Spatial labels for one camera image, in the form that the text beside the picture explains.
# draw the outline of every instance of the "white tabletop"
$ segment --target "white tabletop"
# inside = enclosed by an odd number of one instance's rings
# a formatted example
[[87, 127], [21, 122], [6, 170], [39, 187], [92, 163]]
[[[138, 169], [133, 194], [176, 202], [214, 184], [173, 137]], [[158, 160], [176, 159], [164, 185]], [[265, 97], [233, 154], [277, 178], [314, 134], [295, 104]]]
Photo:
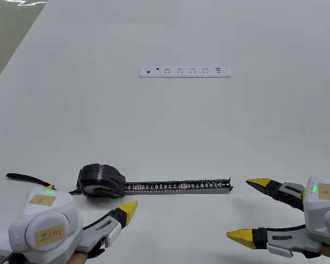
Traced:
[[[140, 79], [141, 65], [228, 65], [229, 79]], [[330, 0], [50, 0], [0, 76], [0, 230], [34, 184], [89, 163], [127, 180], [232, 178], [228, 195], [76, 197], [89, 223], [139, 208], [89, 263], [330, 263], [226, 238], [304, 223], [245, 184], [330, 180]]]

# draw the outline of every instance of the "tape measure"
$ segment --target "tape measure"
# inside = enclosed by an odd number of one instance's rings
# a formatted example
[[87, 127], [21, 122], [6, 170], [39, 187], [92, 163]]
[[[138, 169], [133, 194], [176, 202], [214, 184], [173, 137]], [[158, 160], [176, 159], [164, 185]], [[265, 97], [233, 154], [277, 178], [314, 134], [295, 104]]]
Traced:
[[[54, 189], [53, 185], [31, 176], [8, 173], [6, 177]], [[226, 193], [233, 188], [230, 179], [126, 182], [125, 176], [116, 168], [98, 163], [86, 165], [80, 170], [76, 186], [77, 189], [70, 194], [109, 198], [134, 194]]]

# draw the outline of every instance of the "gray floor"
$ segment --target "gray floor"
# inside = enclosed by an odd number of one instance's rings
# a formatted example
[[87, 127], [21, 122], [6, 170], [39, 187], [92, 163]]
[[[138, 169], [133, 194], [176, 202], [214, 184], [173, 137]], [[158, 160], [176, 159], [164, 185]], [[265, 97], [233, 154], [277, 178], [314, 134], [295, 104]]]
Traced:
[[0, 73], [47, 0], [0, 0]]

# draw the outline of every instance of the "power strip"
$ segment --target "power strip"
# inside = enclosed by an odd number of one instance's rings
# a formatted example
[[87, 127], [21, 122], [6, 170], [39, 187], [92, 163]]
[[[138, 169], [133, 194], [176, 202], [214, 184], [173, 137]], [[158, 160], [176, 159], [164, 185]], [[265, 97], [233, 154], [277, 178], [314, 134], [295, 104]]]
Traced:
[[141, 66], [139, 77], [231, 77], [232, 71], [226, 66]]

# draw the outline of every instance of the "handwritten label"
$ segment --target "handwritten label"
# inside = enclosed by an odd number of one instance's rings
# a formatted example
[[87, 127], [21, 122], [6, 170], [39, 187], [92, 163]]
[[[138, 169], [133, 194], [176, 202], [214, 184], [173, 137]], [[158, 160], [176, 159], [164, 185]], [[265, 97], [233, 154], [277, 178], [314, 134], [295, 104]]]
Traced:
[[330, 201], [330, 183], [318, 183], [319, 199]]
[[52, 206], [55, 199], [56, 199], [55, 196], [36, 194], [28, 203], [32, 205]]
[[65, 237], [63, 224], [55, 225], [48, 229], [35, 233], [35, 245], [37, 248], [59, 241]]

